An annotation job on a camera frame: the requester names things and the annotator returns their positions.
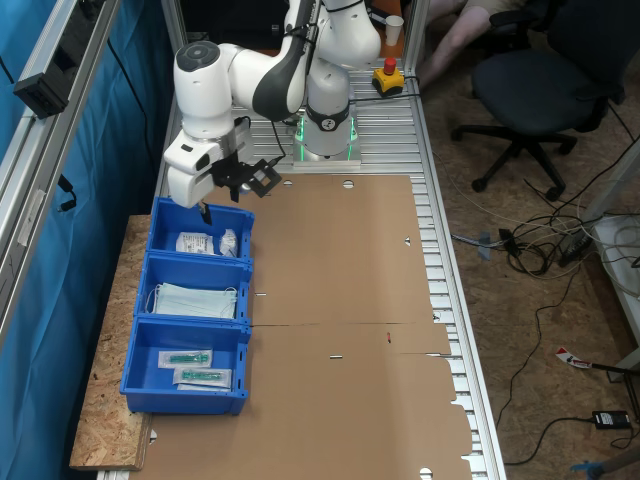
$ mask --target person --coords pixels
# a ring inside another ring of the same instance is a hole
[[[433,83],[467,45],[491,28],[491,15],[518,10],[525,3],[526,0],[431,0],[427,23],[453,13],[459,13],[459,16],[433,54],[426,61],[418,63],[416,74],[420,90],[423,91]],[[410,6],[405,7],[405,14],[410,12]]]

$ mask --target floor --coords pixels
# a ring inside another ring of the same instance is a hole
[[[537,38],[542,48],[544,38]],[[473,192],[471,181],[481,176],[506,148],[499,139],[467,135],[462,142],[452,142],[451,129],[459,124],[496,124],[479,100],[471,95],[470,74],[482,60],[479,51],[466,51],[454,67],[423,96],[425,115],[432,147],[447,166],[453,181],[462,192],[496,214],[527,220],[534,214],[548,214],[551,209],[530,190],[523,179],[546,191],[551,186],[535,160],[523,153],[503,168],[482,194]],[[640,57],[634,59],[625,78],[627,99],[616,107],[634,135],[640,134]],[[618,120],[609,114],[594,132],[580,134],[574,151],[566,157],[546,148],[567,181],[563,198],[579,191],[600,170],[610,165],[630,140]],[[478,238],[488,232],[498,238],[498,228],[515,225],[480,211],[453,187],[436,160],[438,178],[449,227],[452,232]],[[586,205],[602,183],[595,184],[581,199]],[[640,188],[635,182],[625,191],[619,211],[640,206]],[[611,384],[604,372],[578,370],[558,360],[554,353],[566,347],[582,359],[615,364],[636,345],[628,331],[624,314],[617,303],[608,277],[597,255],[568,275],[540,280],[517,273],[506,263],[505,254],[491,251],[483,259],[478,249],[455,244],[456,258],[467,305],[489,391],[491,408],[497,418],[509,396],[509,380],[534,347],[537,334],[534,312],[557,303],[577,271],[567,299],[555,309],[540,313],[542,343],[526,369],[516,378],[513,401],[505,410],[498,436],[506,462],[527,458],[535,449],[544,426],[557,417],[589,417],[592,410],[625,409],[630,403],[621,384]],[[550,276],[566,270],[554,267]],[[510,480],[578,479],[569,467],[584,461],[600,461],[619,451],[609,443],[627,431],[596,431],[592,425],[561,422],[545,437],[537,456],[528,464],[507,467]],[[634,441],[640,444],[640,436]],[[608,479],[640,478],[640,463],[619,471]]]

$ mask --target white label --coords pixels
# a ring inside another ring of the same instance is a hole
[[[206,233],[185,233],[178,235],[176,240],[176,251],[186,253],[203,253],[214,255],[213,237]]]
[[[43,200],[44,191],[36,190],[36,193],[31,198],[31,202],[29,202],[29,208],[27,209],[27,218],[24,219],[22,227],[20,228],[20,234],[18,235],[18,243],[23,247],[27,246],[27,242],[29,241],[29,237],[31,236],[31,231],[33,230],[33,226],[36,222],[38,210],[40,210],[40,205],[42,205]]]

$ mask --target red button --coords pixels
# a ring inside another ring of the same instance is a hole
[[[384,73],[386,75],[393,75],[393,72],[396,71],[396,59],[395,58],[387,58],[384,61]]]

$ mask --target person's leg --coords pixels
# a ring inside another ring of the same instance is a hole
[[[427,25],[429,25],[429,23],[431,23],[433,20],[438,20],[439,18],[459,12],[460,10],[462,10],[466,3],[467,0],[431,0],[431,2],[429,3],[429,9],[427,11]],[[409,25],[412,4],[413,2],[408,3],[402,11],[405,27]],[[425,43],[426,36],[422,39],[422,42],[420,42],[420,48],[418,50],[418,64],[424,61]]]
[[[482,7],[464,10],[433,55],[417,68],[420,90],[438,78],[471,42],[491,28],[489,12]]]

